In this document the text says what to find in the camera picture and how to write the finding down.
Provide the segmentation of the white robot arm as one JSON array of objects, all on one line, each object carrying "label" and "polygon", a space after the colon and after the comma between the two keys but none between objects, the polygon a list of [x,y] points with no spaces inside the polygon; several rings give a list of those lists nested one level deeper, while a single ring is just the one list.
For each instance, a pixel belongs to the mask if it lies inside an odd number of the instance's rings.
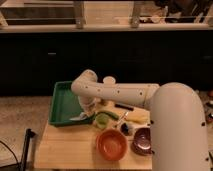
[{"label": "white robot arm", "polygon": [[148,110],[152,171],[210,171],[204,107],[190,86],[179,82],[106,84],[87,69],[72,81],[71,90],[83,109],[99,98]]}]

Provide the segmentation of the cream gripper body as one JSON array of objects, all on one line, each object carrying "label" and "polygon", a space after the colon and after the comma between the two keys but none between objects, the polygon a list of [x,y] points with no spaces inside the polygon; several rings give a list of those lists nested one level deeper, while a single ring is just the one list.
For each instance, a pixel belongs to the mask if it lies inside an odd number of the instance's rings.
[{"label": "cream gripper body", "polygon": [[83,109],[84,113],[90,117],[94,114],[95,112],[95,102],[91,103],[80,103],[81,108]]}]

